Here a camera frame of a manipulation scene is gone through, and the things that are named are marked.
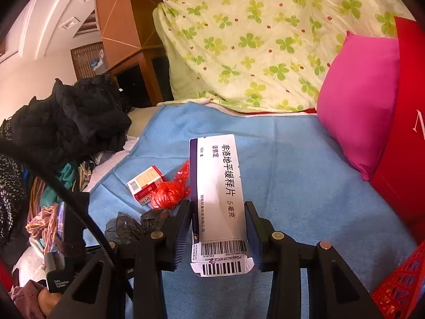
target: red and white box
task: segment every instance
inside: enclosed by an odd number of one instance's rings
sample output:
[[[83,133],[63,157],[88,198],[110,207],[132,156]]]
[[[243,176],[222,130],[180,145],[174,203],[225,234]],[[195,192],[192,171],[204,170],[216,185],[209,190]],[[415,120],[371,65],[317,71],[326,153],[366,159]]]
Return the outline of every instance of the red and white box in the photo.
[[[133,198],[144,206],[150,202],[150,192],[157,189],[158,184],[161,182],[165,182],[165,177],[158,168],[153,165],[127,182],[127,186]]]

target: floral sheet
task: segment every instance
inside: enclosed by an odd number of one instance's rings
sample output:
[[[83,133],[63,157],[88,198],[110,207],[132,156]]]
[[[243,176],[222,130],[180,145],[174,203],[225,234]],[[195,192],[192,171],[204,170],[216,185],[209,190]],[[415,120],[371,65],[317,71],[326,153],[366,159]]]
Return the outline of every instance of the floral sheet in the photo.
[[[166,0],[154,20],[176,100],[296,112],[315,107],[347,31],[396,37],[396,15],[413,19],[400,0]]]

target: red plastic basket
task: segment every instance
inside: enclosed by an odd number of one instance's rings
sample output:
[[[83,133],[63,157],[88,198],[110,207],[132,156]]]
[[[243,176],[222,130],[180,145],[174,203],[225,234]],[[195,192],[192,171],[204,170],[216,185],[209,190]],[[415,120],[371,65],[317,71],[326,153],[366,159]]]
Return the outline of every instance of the red plastic basket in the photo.
[[[416,306],[425,279],[425,241],[373,292],[385,319],[405,319]]]

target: red plastic bag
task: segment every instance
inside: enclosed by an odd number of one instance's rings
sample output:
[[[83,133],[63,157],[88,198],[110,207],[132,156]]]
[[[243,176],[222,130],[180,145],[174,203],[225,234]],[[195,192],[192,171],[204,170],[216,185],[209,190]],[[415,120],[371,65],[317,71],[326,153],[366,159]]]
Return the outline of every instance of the red plastic bag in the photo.
[[[176,173],[174,181],[161,182],[158,188],[150,192],[152,208],[167,208],[173,210],[182,199],[190,195],[190,187],[185,187],[189,177],[189,161],[186,161]]]

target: patterned black and white fabric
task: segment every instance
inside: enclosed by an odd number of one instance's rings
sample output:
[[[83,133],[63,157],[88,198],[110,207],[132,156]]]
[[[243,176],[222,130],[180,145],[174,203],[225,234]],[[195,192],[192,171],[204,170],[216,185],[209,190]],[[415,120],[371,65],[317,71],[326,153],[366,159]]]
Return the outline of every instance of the patterned black and white fabric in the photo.
[[[12,140],[10,120],[0,126],[0,137]],[[7,241],[27,201],[22,182],[22,167],[0,154],[0,245]]]

